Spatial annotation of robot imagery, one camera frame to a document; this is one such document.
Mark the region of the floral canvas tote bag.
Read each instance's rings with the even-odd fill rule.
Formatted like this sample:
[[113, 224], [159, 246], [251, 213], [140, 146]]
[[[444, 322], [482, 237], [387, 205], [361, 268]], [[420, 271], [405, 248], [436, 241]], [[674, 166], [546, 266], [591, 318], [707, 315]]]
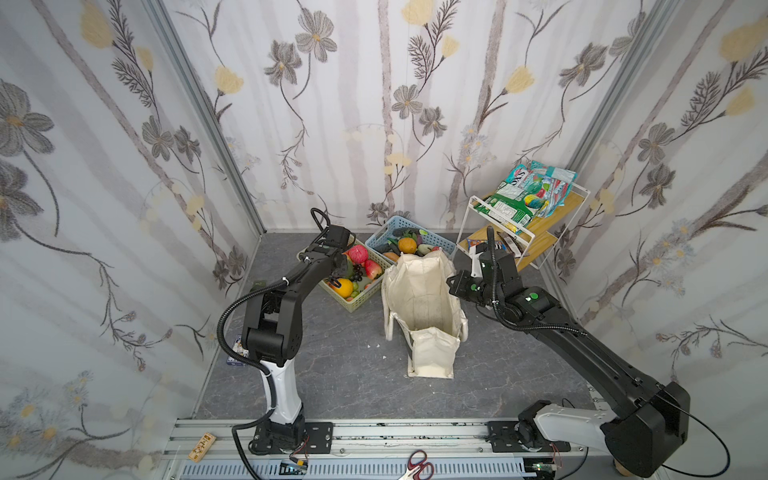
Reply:
[[408, 347], [407, 375], [452, 379], [460, 345], [468, 339], [468, 319], [447, 280], [456, 273], [441, 250], [423, 257], [402, 255], [385, 270], [381, 295], [387, 340], [398, 327]]

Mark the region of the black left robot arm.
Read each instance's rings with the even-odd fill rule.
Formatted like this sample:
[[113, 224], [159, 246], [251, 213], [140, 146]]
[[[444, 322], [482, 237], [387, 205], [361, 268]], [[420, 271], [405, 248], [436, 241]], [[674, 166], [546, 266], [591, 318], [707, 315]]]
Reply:
[[[256, 368], [263, 381], [267, 411], [258, 419], [232, 427], [240, 455], [293, 453], [307, 442], [304, 407], [298, 393], [294, 359], [303, 340], [303, 303], [323, 280], [340, 276], [347, 267], [344, 251], [352, 233], [331, 222], [329, 214], [311, 208], [319, 234], [300, 256], [299, 264], [276, 282], [252, 290], [225, 308], [216, 326], [221, 349], [233, 359]], [[227, 342], [227, 322], [244, 305], [240, 354]]]

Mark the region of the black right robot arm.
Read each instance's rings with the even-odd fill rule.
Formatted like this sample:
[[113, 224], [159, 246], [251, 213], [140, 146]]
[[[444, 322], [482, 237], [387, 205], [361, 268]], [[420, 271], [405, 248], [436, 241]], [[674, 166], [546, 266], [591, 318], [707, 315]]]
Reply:
[[516, 440], [528, 450], [555, 442], [609, 453], [631, 474], [651, 477], [686, 442], [690, 395], [662, 384], [622, 359], [585, 330], [559, 300], [523, 284], [514, 257], [496, 247], [479, 256], [480, 274], [461, 270], [446, 284], [451, 295], [489, 308], [502, 326], [528, 334], [557, 353], [608, 403], [605, 417], [539, 400], [520, 413]]

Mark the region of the green plastic fruit basket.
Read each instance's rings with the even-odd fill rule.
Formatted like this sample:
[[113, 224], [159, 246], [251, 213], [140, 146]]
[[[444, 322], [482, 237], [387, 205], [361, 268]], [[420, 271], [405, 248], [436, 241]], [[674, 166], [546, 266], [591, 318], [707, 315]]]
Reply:
[[[346, 254], [346, 252], [356, 244], [364, 245], [360, 240], [354, 240], [349, 243], [349, 247], [344, 253]], [[340, 297], [331, 288], [330, 282], [334, 279], [324, 279], [319, 283], [319, 286], [321, 289], [323, 289], [327, 294], [330, 295], [331, 298], [333, 298], [335, 301], [341, 304], [350, 313], [357, 310], [364, 302], [372, 298], [373, 295], [380, 290], [383, 284], [384, 272], [388, 268], [395, 265], [395, 263], [392, 260], [390, 260], [388, 257], [378, 253], [377, 251], [367, 246], [365, 247], [368, 250], [369, 259], [375, 261], [376, 263], [381, 265], [382, 268], [384, 269], [383, 274], [378, 279], [376, 279], [375, 281], [371, 281], [366, 276], [364, 265], [354, 264], [354, 273], [348, 279], [354, 283], [355, 292], [352, 294], [351, 298], [347, 298], [347, 299], [343, 299], [342, 297]]]

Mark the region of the orange toy fruit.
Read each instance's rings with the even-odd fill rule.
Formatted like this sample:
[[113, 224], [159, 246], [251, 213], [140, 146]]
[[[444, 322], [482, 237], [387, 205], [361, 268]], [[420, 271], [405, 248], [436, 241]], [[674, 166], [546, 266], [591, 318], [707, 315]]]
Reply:
[[343, 299], [351, 298], [355, 292], [354, 283], [346, 278], [334, 279], [330, 282], [330, 286]]

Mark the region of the red toy apple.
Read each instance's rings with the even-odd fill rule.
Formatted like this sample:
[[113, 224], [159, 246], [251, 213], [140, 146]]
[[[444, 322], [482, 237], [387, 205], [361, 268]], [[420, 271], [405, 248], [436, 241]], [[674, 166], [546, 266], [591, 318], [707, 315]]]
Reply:
[[378, 279], [382, 274], [384, 269], [381, 265], [376, 263], [375, 261], [368, 259], [364, 264], [366, 276], [371, 280], [375, 281]]

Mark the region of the orange toy tangerine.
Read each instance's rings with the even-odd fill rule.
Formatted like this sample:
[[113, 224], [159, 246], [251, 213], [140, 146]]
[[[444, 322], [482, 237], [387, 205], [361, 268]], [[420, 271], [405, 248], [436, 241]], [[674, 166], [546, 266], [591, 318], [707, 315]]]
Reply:
[[398, 249], [402, 254], [415, 254], [418, 250], [418, 243], [410, 237], [403, 237], [398, 240]]

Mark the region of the blue plastic vegetable basket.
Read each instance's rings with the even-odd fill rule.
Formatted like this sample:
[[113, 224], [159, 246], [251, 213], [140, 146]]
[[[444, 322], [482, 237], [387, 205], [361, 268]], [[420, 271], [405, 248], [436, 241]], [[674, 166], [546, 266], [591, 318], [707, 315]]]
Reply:
[[376, 230], [365, 241], [365, 245], [381, 254], [393, 254], [400, 256], [403, 250], [400, 244], [404, 239], [410, 239], [415, 244], [412, 251], [414, 255], [425, 255], [433, 250], [441, 250], [451, 257], [456, 244], [434, 232], [431, 232], [417, 223], [403, 217], [393, 216], [383, 226]]

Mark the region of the green snack packet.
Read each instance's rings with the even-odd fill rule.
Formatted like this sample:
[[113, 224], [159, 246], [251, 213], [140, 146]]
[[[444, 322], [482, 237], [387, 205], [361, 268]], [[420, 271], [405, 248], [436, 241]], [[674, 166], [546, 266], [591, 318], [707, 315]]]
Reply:
[[501, 223], [512, 222], [526, 227], [546, 205], [546, 201], [535, 193], [517, 185], [502, 183], [487, 199], [474, 209]]

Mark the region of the teal snack packet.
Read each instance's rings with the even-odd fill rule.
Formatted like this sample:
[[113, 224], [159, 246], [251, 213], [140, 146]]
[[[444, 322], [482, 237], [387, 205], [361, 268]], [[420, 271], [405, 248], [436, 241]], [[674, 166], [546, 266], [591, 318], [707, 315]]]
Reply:
[[578, 174], [538, 161], [513, 169], [505, 182], [513, 188], [513, 199], [522, 201], [536, 217], [551, 216], [564, 204]]

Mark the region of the wooden tag block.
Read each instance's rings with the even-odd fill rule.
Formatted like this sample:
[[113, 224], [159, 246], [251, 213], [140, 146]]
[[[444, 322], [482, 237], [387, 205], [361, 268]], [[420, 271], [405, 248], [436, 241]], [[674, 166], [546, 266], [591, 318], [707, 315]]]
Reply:
[[216, 440], [217, 437], [211, 433], [206, 432], [203, 434], [194, 448], [189, 452], [188, 459], [194, 463], [199, 463], [207, 455]]

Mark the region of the red handled scissors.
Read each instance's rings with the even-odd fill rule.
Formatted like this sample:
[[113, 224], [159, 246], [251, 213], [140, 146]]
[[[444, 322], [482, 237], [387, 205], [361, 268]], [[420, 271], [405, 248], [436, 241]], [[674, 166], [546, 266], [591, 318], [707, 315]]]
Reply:
[[434, 464], [429, 460], [428, 454], [419, 449], [410, 455], [405, 472], [399, 480], [430, 480], [434, 474]]

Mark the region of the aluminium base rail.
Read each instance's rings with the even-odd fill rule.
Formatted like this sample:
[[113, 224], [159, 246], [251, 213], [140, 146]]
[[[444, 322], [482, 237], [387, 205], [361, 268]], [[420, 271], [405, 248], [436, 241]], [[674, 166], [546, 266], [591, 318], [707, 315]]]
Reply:
[[[161, 479], [397, 479], [424, 450], [435, 479], [619, 479], [606, 453], [575, 443], [527, 451], [509, 418], [319, 420], [293, 452], [240, 455], [231, 420], [179, 420], [161, 455]], [[189, 452], [206, 432], [217, 437], [199, 462]]]

